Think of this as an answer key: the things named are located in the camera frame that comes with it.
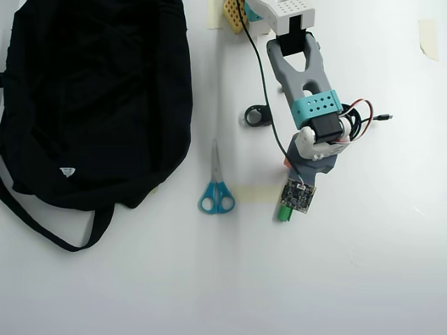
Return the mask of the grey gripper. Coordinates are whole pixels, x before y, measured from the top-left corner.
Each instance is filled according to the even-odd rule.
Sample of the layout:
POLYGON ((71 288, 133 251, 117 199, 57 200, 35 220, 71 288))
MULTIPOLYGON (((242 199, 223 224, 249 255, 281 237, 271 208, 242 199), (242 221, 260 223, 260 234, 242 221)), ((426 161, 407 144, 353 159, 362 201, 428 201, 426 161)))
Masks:
POLYGON ((299 155, 298 148, 296 147, 295 144, 295 139, 297 136, 298 135, 295 134, 292 137, 292 140, 288 146, 287 154, 288 157, 293 161, 295 167, 298 169, 298 173, 291 167, 291 164, 288 161, 288 159, 285 158, 284 165, 287 168, 290 168, 288 177, 298 181, 299 180, 298 176, 301 176, 306 185, 314 185, 316 175, 318 173, 327 174, 334 168, 337 160, 337 155, 323 158, 320 161, 303 159, 299 155))

